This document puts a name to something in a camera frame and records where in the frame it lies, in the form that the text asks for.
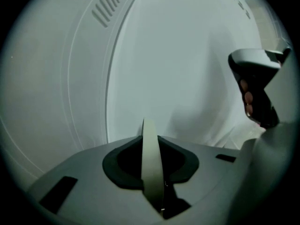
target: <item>black rectangular slot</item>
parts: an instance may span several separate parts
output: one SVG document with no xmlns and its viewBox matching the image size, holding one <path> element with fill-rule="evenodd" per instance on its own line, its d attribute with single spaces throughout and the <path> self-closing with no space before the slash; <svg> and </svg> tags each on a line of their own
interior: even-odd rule
<svg viewBox="0 0 300 225">
<path fill-rule="evenodd" d="M 218 155 L 216 155 L 216 158 L 227 161 L 227 162 L 231 162 L 231 163 L 233 163 L 236 159 L 235 157 L 231 157 L 231 156 L 224 155 L 224 154 L 218 154 Z"/>
<path fill-rule="evenodd" d="M 56 214 L 61 205 L 65 201 L 68 194 L 71 192 L 76 178 L 63 177 L 39 202 L 44 208 Z"/>
</svg>

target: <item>finger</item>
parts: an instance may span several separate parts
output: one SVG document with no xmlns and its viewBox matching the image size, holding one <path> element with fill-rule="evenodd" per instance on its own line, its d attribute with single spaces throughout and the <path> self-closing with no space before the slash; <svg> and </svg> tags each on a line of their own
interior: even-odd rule
<svg viewBox="0 0 300 225">
<path fill-rule="evenodd" d="M 243 89 L 244 92 L 248 91 L 248 83 L 246 82 L 246 80 L 242 79 L 240 81 L 240 86 Z"/>
<path fill-rule="evenodd" d="M 251 104 L 247 104 L 246 112 L 249 114 L 249 116 L 251 116 L 253 114 L 253 107 Z"/>
<path fill-rule="evenodd" d="M 247 104 L 251 104 L 253 102 L 253 95 L 251 92 L 246 92 L 245 93 L 245 102 Z"/>
</svg>

